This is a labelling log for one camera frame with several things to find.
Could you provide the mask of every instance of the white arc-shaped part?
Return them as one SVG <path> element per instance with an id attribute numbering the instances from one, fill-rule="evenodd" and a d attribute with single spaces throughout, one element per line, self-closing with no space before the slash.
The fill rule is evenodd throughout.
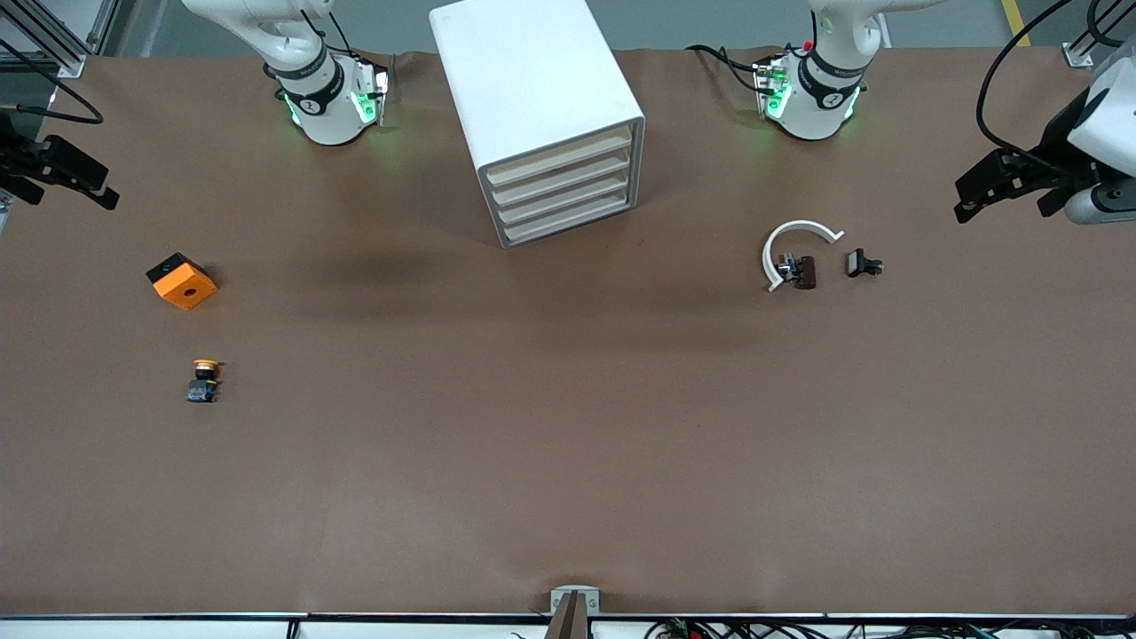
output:
<path id="1" fill-rule="evenodd" d="M 761 266 L 766 269 L 766 277 L 769 279 L 769 292 L 775 291 L 777 287 L 785 282 L 785 279 L 777 271 L 777 265 L 774 264 L 772 249 L 774 240 L 777 239 L 777 235 L 786 231 L 811 231 L 824 238 L 829 244 L 844 236 L 844 231 L 834 233 L 828 226 L 819 222 L 812 222 L 811 219 L 794 219 L 774 229 L 774 232 L 769 234 L 769 239 L 766 240 L 766 248 L 761 250 Z"/>

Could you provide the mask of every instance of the orange box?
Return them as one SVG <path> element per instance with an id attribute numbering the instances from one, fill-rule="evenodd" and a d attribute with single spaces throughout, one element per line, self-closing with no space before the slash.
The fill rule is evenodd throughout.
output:
<path id="1" fill-rule="evenodd" d="M 179 252 L 147 271 L 145 276 L 161 299 L 182 310 L 190 310 L 217 292 L 217 284 L 209 275 Z"/>

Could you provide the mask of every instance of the white plastic storage box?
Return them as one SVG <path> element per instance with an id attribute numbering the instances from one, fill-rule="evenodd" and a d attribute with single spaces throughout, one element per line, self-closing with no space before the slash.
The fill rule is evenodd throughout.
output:
<path id="1" fill-rule="evenodd" d="M 635 206 L 643 111 L 584 0 L 462 0 L 429 22 L 502 246 Z"/>

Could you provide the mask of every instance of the green led light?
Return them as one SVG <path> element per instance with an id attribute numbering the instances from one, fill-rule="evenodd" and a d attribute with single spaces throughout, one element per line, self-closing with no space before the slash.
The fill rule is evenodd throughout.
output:
<path id="1" fill-rule="evenodd" d="M 375 122 L 375 100 L 368 98 L 366 93 L 361 96 L 359 93 L 351 93 L 351 97 L 354 98 L 352 103 L 356 106 L 356 110 L 359 111 L 359 119 L 364 124 Z"/>
<path id="2" fill-rule="evenodd" d="M 785 113 L 785 102 L 793 96 L 792 88 L 788 82 L 783 82 L 780 88 L 769 97 L 769 117 L 777 118 Z"/>
<path id="3" fill-rule="evenodd" d="M 303 126 L 300 124 L 300 116 L 295 114 L 295 107 L 292 105 L 292 99 L 287 97 L 287 93 L 284 94 L 284 103 L 287 105 L 287 110 L 292 114 L 292 123 L 296 126 Z"/>
<path id="4" fill-rule="evenodd" d="M 860 97 L 860 89 L 858 88 L 852 92 L 852 97 L 849 98 L 849 108 L 844 111 L 844 119 L 852 117 L 852 111 L 855 109 L 855 99 Z"/>

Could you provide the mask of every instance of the gray floor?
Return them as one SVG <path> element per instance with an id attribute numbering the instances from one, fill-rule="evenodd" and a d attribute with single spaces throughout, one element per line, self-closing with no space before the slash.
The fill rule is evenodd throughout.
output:
<path id="1" fill-rule="evenodd" d="M 351 44 L 376 52 L 435 51 L 427 14 L 450 0 L 339 0 L 335 14 Z M 801 42 L 809 36 L 803 0 L 588 0 L 613 49 L 730 49 Z M 1010 38 L 999 0 L 950 0 L 891 14 L 896 47 L 996 47 Z M 251 56 L 235 36 L 179 0 L 137 0 L 118 47 L 122 56 Z"/>

